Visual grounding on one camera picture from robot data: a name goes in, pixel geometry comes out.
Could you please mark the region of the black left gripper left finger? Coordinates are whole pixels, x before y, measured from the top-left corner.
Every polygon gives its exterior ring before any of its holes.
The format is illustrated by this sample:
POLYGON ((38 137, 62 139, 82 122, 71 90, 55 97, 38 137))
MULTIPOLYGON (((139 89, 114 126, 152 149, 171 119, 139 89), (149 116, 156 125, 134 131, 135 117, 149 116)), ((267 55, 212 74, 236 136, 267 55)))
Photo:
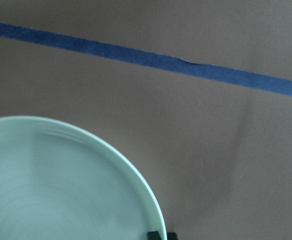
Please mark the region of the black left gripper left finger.
POLYGON ((147 233, 148 240, 161 240, 161 236, 158 231, 149 231, 147 233))

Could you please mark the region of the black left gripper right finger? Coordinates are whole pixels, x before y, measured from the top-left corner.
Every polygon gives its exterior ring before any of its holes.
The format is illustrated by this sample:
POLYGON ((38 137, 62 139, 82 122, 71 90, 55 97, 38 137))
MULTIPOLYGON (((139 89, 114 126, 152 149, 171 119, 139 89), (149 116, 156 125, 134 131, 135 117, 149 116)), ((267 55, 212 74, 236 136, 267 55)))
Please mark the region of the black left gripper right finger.
POLYGON ((167 240, 178 240, 177 233, 175 232, 167 232, 167 240))

